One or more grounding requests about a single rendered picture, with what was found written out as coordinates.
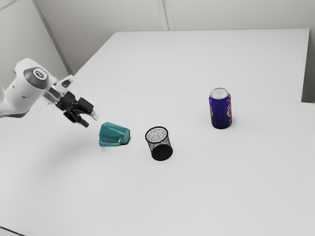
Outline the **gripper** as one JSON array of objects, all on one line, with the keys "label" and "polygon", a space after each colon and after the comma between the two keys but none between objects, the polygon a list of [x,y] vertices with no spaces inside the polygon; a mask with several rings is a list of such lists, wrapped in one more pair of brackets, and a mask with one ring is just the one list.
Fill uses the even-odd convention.
[{"label": "gripper", "polygon": [[94,120],[98,120],[94,105],[82,97],[77,101],[75,95],[69,91],[60,99],[56,107],[63,111],[63,115],[72,123],[78,123],[85,128],[89,126],[89,123],[82,119],[81,114],[89,115]]}]

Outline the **teal faceted mug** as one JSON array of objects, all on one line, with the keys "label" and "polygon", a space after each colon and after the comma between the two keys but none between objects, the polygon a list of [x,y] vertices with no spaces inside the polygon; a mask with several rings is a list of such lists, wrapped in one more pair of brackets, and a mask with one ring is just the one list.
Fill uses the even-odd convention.
[{"label": "teal faceted mug", "polygon": [[100,147],[119,147],[126,145],[130,140],[130,130],[128,128],[106,122],[101,125],[99,131]]}]

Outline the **black mesh pen holder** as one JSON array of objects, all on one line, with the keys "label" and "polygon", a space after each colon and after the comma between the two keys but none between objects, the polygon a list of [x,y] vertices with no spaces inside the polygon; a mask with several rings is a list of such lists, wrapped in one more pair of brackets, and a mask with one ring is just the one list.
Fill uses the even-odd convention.
[{"label": "black mesh pen holder", "polygon": [[156,161],[165,161],[173,154],[173,148],[169,140],[169,133],[165,127],[156,126],[150,128],[145,134],[151,156]]}]

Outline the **purple soda can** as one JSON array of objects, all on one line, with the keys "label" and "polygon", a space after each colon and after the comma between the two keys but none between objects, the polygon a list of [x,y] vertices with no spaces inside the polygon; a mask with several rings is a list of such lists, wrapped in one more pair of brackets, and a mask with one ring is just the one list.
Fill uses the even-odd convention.
[{"label": "purple soda can", "polygon": [[226,129],[232,124],[231,95],[225,88],[216,88],[209,95],[211,123],[214,128]]}]

